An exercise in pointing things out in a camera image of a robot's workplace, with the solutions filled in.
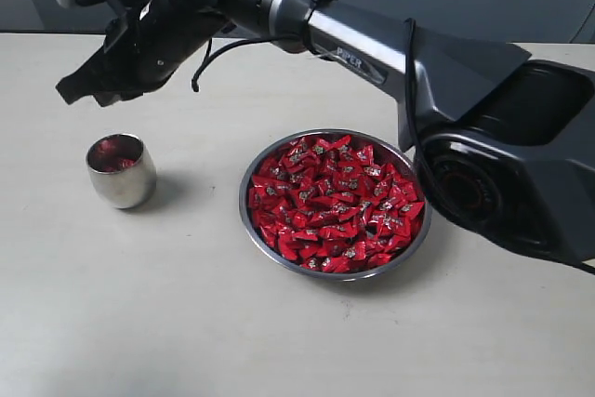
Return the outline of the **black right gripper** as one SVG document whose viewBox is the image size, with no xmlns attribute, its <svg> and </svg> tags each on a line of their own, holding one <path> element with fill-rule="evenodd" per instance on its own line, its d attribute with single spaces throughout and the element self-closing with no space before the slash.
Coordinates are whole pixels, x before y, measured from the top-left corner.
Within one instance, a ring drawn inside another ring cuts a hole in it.
<svg viewBox="0 0 595 397">
<path fill-rule="evenodd" d="M 228 20 L 210 7 L 197 9 L 185 0 L 151 0 L 108 28 L 102 67 L 90 58 L 55 88 L 68 105 L 92 97 L 105 108 L 140 98 L 166 83 L 227 25 Z"/>
</svg>

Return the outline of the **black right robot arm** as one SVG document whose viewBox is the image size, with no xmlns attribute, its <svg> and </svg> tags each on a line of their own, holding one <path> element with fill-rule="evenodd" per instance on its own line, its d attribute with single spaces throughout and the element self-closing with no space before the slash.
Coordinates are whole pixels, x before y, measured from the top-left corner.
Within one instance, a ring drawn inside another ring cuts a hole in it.
<svg viewBox="0 0 595 397">
<path fill-rule="evenodd" d="M 107 4 L 103 46 L 57 90 L 100 106 L 161 88 L 217 33 L 310 52 L 398 105 L 433 208 L 509 252 L 594 269 L 594 74 L 338 0 L 56 0 Z"/>
</svg>

